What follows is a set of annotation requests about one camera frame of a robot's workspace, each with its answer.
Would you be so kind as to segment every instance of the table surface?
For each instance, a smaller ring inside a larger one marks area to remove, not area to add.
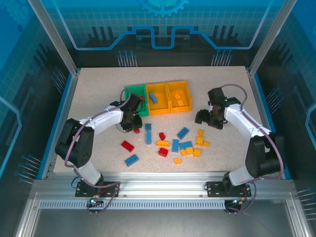
[[[122,133],[115,126],[99,134],[93,144],[92,162],[101,172],[199,172],[228,171],[244,165],[249,141],[244,139],[230,123],[222,130],[206,123],[194,123],[197,112],[208,109],[207,92],[227,83],[236,83],[245,88],[248,99],[245,109],[259,122],[260,116],[250,87],[245,67],[144,67],[144,68],[83,68],[81,69],[69,118],[84,119],[104,110],[109,103],[119,100],[119,94],[127,85],[145,84],[164,81],[186,80],[193,100],[190,112],[171,113],[142,117],[143,124],[152,124],[151,145],[146,145],[145,129],[141,133]],[[227,97],[244,99],[243,92],[236,87],[223,89]],[[190,132],[181,142],[192,141],[195,146],[198,129],[205,130],[204,140],[210,147],[202,149],[201,156],[181,157],[180,153],[171,152],[172,139],[177,139],[178,132],[186,127]],[[166,158],[158,155],[156,142],[158,134],[164,132],[170,147]],[[132,153],[120,144],[128,141],[135,146]],[[125,160],[136,154],[139,161],[127,167]],[[174,159],[181,158],[181,164]],[[54,172],[72,172],[64,166],[64,161],[57,158]]]

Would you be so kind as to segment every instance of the gear logo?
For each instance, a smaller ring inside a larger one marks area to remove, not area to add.
[[[188,0],[139,0],[143,6],[143,10],[147,10],[148,14],[153,13],[155,17],[165,17],[168,15],[178,14],[178,10],[184,9],[184,4],[188,4]]]
[[[27,0],[0,0],[0,7],[5,7],[11,17],[19,24],[23,23],[29,15]]]

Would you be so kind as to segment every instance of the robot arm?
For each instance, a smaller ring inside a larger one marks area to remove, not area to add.
[[[261,130],[273,140],[282,157],[284,157],[283,137],[259,124],[245,109],[240,107],[241,103],[238,99],[225,97],[222,88],[210,90],[208,97],[209,110],[199,111],[195,122],[201,124],[204,121],[217,129],[223,129],[223,125],[230,122],[246,139],[249,139],[245,165],[224,176],[223,184],[227,193],[235,186],[280,171],[277,155]]]
[[[77,121],[71,118],[67,120],[55,147],[56,154],[65,160],[74,135],[83,124],[90,120],[90,123],[83,128],[78,140],[76,140],[67,165],[73,167],[76,174],[93,185],[103,183],[103,176],[91,162],[94,138],[115,124],[121,124],[126,132],[142,127],[141,118],[139,115],[134,115],[141,103],[140,98],[131,94],[128,103],[120,107],[123,102],[111,103],[102,115],[94,119],[85,118]]]

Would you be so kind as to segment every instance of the blue lego brick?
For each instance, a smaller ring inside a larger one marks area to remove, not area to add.
[[[145,130],[146,131],[151,131],[152,130],[152,124],[151,123],[146,123],[145,124]]]
[[[183,139],[187,134],[188,134],[189,130],[184,127],[177,135],[177,137],[181,140]]]
[[[139,160],[139,158],[136,155],[132,155],[130,158],[125,160],[125,163],[127,166],[131,166],[132,164],[134,164],[138,160]]]
[[[158,103],[157,97],[155,96],[155,94],[153,94],[152,92],[149,93],[149,96],[151,98],[151,100],[153,101],[154,104]]]
[[[152,132],[146,131],[146,144],[149,145],[152,143]]]
[[[179,140],[173,139],[172,141],[172,152],[179,152]]]
[[[179,143],[179,147],[182,150],[182,149],[186,149],[188,147],[193,147],[193,144],[192,144],[191,141],[189,141],[189,142],[181,142],[181,143]]]

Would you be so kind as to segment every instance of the yellow lego brick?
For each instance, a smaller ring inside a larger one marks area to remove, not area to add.
[[[204,142],[203,142],[203,146],[209,147],[209,142],[204,141]]]
[[[199,129],[199,130],[197,131],[197,134],[198,134],[199,136],[203,136],[203,135],[204,135],[204,130]]]
[[[176,94],[174,94],[174,98],[176,98],[176,99],[178,100],[178,99],[181,98],[181,96],[180,96],[178,93],[176,93]]]
[[[158,147],[169,147],[169,142],[167,141],[157,141]]]
[[[183,100],[178,100],[178,106],[184,106]]]
[[[199,157],[201,155],[201,149],[195,148],[193,156],[194,157]]]
[[[203,137],[197,136],[196,145],[197,145],[197,146],[202,146],[202,145],[203,145]]]
[[[186,155],[186,150],[184,150],[184,149],[180,150],[180,153],[181,153],[182,156],[185,156]]]
[[[188,147],[188,148],[187,148],[187,154],[188,154],[188,155],[192,155],[193,153],[194,153],[193,147]]]
[[[175,164],[181,164],[181,159],[180,159],[180,158],[174,159],[174,163],[175,163]]]

